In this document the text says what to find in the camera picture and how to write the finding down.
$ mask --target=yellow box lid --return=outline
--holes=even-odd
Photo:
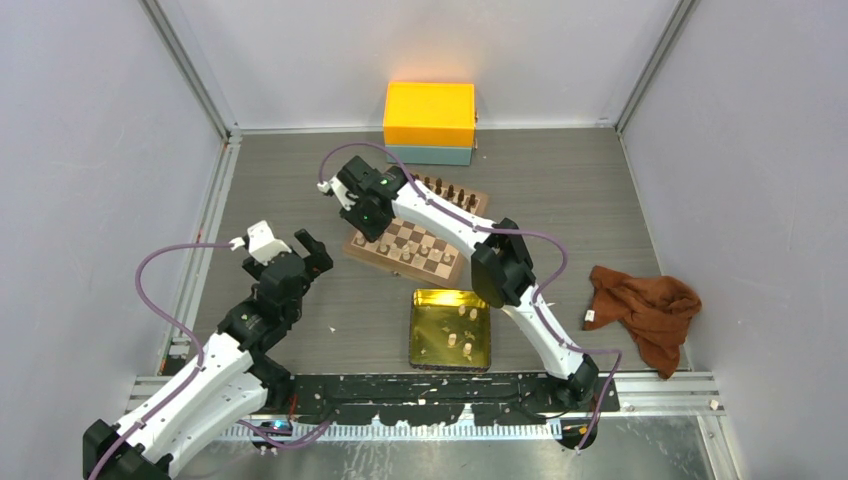
[[[471,83],[390,82],[383,126],[474,129]]]

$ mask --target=yellow box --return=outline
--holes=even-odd
[[[388,145],[472,147],[475,117],[473,84],[391,82],[383,136]]]

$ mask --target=chessboard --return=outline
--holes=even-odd
[[[483,215],[489,196],[468,187],[447,184],[441,178],[423,183],[432,192],[474,215]],[[395,218],[376,242],[367,242],[354,230],[342,250],[348,255],[408,278],[443,288],[454,288],[465,264],[459,251],[412,222]]]

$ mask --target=blue box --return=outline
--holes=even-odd
[[[403,163],[410,165],[471,165],[472,147],[386,145]],[[389,163],[395,163],[388,155]]]

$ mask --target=yellow tray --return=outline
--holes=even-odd
[[[460,306],[465,306],[463,315]],[[472,311],[477,313],[474,320]],[[491,343],[489,305],[474,292],[419,289],[413,294],[409,328],[413,367],[485,372],[492,364]]]

